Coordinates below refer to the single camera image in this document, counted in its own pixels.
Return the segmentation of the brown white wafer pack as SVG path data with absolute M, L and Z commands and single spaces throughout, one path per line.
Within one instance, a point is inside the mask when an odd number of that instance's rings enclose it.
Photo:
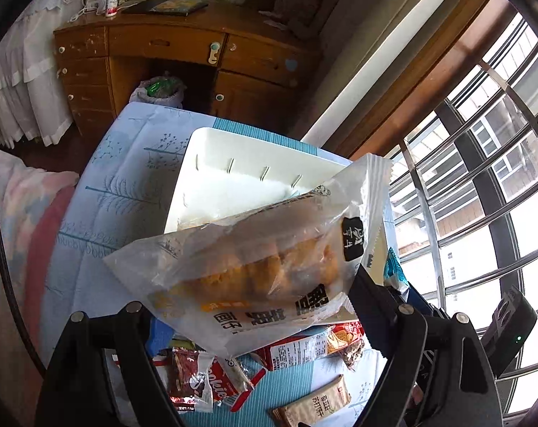
M 204 351 L 184 348 L 170 351 L 168 393 L 178 412 L 213 411 L 209 382 L 213 359 L 213 355 Z

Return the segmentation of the pastel floral blanket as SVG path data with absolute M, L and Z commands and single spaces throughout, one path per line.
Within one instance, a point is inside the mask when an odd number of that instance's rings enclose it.
M 25 310 L 27 263 L 33 236 L 54 199 L 71 194 L 75 172 L 47 172 L 0 151 L 0 226 L 10 279 L 21 311 Z M 22 426 L 31 426 L 40 377 L 14 325 L 0 276 L 0 399 Z

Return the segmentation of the beige soda cracker pack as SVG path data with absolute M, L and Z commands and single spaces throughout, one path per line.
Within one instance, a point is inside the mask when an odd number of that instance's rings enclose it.
M 346 388 L 344 375 L 320 389 L 285 406 L 270 411 L 277 426 L 314 426 L 315 423 L 334 415 L 349 405 L 351 396 Z

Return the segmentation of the white red bottle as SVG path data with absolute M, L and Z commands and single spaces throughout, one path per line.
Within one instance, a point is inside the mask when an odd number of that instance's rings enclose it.
M 105 16 L 112 17 L 117 13 L 118 0 L 106 0 Z

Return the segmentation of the red Cookies snack pack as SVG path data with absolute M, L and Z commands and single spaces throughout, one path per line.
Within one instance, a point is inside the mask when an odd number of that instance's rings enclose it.
M 208 370 L 213 402 L 239 412 L 266 374 L 264 367 L 250 370 L 239 359 L 213 359 Z

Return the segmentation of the green white plastic bag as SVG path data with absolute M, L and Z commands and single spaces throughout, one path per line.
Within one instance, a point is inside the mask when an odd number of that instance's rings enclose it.
M 157 76 L 140 82 L 130 95 L 129 102 L 182 109 L 185 90 L 185 85 L 177 77 Z

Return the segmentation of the white plastic storage bin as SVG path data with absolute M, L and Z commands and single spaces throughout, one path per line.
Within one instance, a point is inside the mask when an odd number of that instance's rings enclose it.
M 213 128 L 191 137 L 165 234 L 306 194 L 348 165 Z

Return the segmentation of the small nut pack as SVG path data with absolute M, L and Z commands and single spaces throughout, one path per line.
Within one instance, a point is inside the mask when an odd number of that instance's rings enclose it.
M 365 339 L 362 337 L 338 352 L 345 366 L 349 370 L 355 370 L 358 361 L 364 356 Z

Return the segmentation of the wooden desk with drawers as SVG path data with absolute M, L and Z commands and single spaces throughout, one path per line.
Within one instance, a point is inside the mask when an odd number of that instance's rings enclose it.
M 188 16 L 149 5 L 80 16 L 54 32 L 58 74 L 85 142 L 97 146 L 140 82 L 161 74 L 182 81 L 186 110 L 280 134 L 291 128 L 321 61 L 317 41 L 227 3 Z

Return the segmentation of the clear bag yellow pastries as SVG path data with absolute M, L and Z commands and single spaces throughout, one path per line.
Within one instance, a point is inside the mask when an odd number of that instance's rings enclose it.
M 341 308 L 373 252 L 391 168 L 367 154 L 304 195 L 134 241 L 105 263 L 177 333 L 238 357 Z

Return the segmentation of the window metal grille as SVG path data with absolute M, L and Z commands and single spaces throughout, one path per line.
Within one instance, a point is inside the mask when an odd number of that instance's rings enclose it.
M 506 415 L 538 399 L 538 38 L 512 9 L 471 26 L 482 51 L 390 152 L 403 272 L 479 333 L 517 289 L 532 333 L 498 381 Z

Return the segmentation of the dark book on desk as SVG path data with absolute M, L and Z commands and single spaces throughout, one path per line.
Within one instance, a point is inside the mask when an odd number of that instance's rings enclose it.
M 189 16 L 193 12 L 208 6 L 205 0 L 144 0 L 129 8 L 123 14 L 157 14 L 171 16 Z

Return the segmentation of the light blue patterned tablecloth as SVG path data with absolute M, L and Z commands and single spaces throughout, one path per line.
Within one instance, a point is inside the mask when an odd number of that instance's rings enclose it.
M 165 234 L 183 158 L 201 128 L 353 163 L 244 123 L 142 102 L 126 105 L 90 158 L 58 232 L 40 313 L 40 350 L 49 365 L 37 425 L 120 426 L 125 406 L 140 426 L 182 424 L 146 350 L 155 316 L 105 258 Z

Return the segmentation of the red biscuit roll pack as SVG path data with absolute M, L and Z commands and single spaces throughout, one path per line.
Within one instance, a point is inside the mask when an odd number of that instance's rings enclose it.
M 254 350 L 250 356 L 267 370 L 276 371 L 327 358 L 360 343 L 363 337 L 359 321 L 313 326 Z

